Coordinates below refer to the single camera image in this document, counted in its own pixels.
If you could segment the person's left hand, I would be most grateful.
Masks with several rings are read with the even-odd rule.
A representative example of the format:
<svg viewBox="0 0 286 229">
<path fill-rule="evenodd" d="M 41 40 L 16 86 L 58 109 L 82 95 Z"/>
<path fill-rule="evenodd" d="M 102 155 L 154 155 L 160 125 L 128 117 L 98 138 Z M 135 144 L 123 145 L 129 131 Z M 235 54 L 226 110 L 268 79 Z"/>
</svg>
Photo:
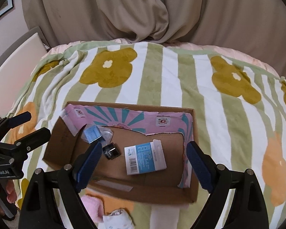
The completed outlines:
<svg viewBox="0 0 286 229">
<path fill-rule="evenodd" d="M 12 180 L 0 181 L 0 215 L 11 219 L 17 214 L 17 195 Z"/>
</svg>

